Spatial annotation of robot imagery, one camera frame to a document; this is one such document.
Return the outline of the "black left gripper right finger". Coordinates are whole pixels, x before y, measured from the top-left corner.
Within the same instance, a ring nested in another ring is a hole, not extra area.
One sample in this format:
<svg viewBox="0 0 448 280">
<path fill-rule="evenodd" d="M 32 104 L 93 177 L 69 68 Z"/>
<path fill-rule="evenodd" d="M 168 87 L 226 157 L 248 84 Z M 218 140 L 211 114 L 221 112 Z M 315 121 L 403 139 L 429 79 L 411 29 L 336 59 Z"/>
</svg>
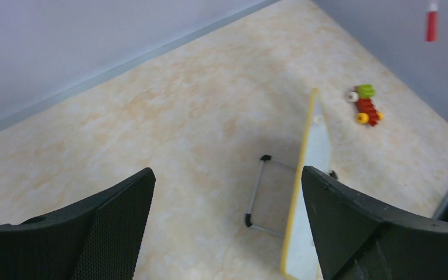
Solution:
<svg viewBox="0 0 448 280">
<path fill-rule="evenodd" d="M 302 191 L 324 279 L 448 279 L 448 222 L 416 215 L 306 166 Z"/>
</svg>

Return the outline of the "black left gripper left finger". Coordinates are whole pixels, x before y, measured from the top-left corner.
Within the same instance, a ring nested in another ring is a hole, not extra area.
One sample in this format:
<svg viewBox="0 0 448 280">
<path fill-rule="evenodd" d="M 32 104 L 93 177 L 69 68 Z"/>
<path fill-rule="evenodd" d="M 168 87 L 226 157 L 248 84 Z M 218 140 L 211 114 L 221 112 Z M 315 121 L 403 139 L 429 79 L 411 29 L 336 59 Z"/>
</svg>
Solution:
<svg viewBox="0 0 448 280">
<path fill-rule="evenodd" d="M 156 178 L 124 181 L 18 225 L 0 225 L 0 279 L 132 279 Z"/>
</svg>

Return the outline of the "red marker cap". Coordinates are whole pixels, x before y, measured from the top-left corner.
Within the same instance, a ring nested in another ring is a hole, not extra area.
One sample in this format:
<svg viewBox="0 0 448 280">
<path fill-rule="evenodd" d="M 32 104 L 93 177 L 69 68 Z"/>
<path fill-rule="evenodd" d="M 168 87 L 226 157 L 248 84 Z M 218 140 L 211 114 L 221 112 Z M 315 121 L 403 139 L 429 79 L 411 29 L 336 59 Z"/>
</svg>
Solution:
<svg viewBox="0 0 448 280">
<path fill-rule="evenodd" d="M 438 9 L 439 1 L 430 0 L 426 14 L 426 41 L 434 42 L 438 37 Z"/>
</svg>

